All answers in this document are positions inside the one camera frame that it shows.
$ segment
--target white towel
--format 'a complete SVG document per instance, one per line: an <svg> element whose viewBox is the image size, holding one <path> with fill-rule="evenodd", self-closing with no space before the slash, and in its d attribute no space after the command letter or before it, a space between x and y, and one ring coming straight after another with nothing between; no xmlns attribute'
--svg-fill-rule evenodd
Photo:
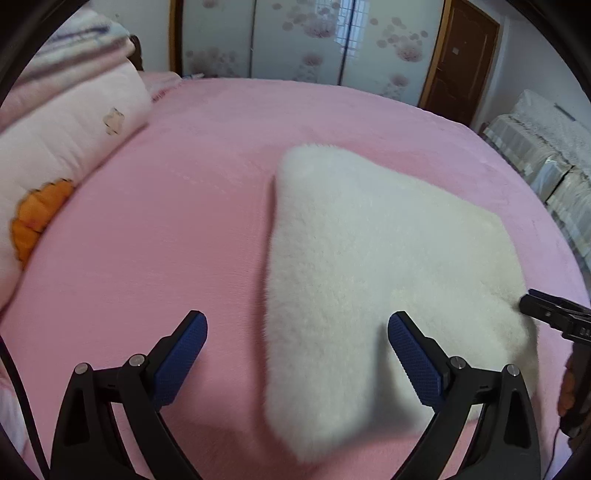
<svg viewBox="0 0 591 480"><path fill-rule="evenodd" d="M473 367L517 364L535 391L537 333L496 215L336 147L292 150L276 187L265 414L299 460L429 423L388 343L398 310Z"/></svg>

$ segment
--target wooden headboard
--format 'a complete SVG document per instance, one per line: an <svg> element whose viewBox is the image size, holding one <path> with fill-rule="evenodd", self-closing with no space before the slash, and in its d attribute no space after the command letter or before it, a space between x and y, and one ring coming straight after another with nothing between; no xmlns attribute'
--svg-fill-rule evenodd
<svg viewBox="0 0 591 480"><path fill-rule="evenodd" d="M130 35L131 43L135 45L135 52L133 52L127 59L134 65L139 72L144 71L144 63L142 62L142 45L139 42L137 35Z"/></svg>

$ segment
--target pink blanket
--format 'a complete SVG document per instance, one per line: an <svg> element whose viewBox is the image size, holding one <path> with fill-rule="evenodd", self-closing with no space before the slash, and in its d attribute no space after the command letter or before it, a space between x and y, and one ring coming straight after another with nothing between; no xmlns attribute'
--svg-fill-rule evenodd
<svg viewBox="0 0 591 480"><path fill-rule="evenodd" d="M73 367L122 365L190 309L209 338L163 410L206 479L390 478L417 439L384 439L302 466L262 415L263 288L273 176L293 145L335 144L497 213L527 286L588 304L577 265L540 201L467 128L342 87L192 80L155 104L151 125L74 194L46 230L0 332L20 368L49 454ZM544 463L569 343L541 327L537 410ZM473 426L447 468L459 466ZM129 432L124 428L124 437ZM131 457L149 476L137 448ZM558 450L557 462L567 452ZM33 456L28 454L31 463Z"/></svg>

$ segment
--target door frame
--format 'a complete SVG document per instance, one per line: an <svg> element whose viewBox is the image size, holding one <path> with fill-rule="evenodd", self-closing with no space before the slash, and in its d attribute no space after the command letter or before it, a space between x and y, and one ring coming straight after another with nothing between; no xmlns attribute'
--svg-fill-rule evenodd
<svg viewBox="0 0 591 480"><path fill-rule="evenodd" d="M431 89L433 88L433 82L435 81L435 74L437 72L437 65L439 64L439 61L441 60L441 55L443 54L443 46L445 45L445 37L447 35L447 29L449 28L449 19L452 13L452 2L454 1L463 2L464 4L469 5L478 13L484 15L486 18L488 18L490 21L492 21L498 26L496 31L495 42L493 44L493 53L491 55L491 60L489 62L488 68L486 69L486 76L482 91L480 92L480 97L478 99L478 106L480 106L480 103L482 102L482 96L484 95L486 85L491 74L492 64L497 57L497 48L500 36L499 34L501 32L501 24L497 22L494 18L492 18L489 14L487 14L485 11L481 10L476 5L471 3L469 0L444 0L443 12L441 13L441 22L439 23L439 33L437 34L435 50L433 51L433 57L431 58L431 64L429 65L427 78L425 80L425 85L423 86L423 92L421 93L421 98L418 101L419 108L425 108L427 100L429 99L429 95L431 94Z"/></svg>
<svg viewBox="0 0 591 480"><path fill-rule="evenodd" d="M168 65L171 72L183 75L184 0L170 0L168 10Z"/></svg>

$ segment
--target white wall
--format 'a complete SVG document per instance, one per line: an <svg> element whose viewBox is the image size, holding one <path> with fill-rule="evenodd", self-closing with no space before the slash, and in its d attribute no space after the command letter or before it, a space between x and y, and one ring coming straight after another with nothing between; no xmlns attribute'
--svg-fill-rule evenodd
<svg viewBox="0 0 591 480"><path fill-rule="evenodd" d="M91 0L92 9L137 35L142 45L144 70L167 72L168 0Z"/></svg>
<svg viewBox="0 0 591 480"><path fill-rule="evenodd" d="M559 104L581 124L591 128L591 102L552 45L505 0L479 1L486 2L504 17L503 36L506 38L472 128L477 131L482 122L508 113L524 89Z"/></svg>

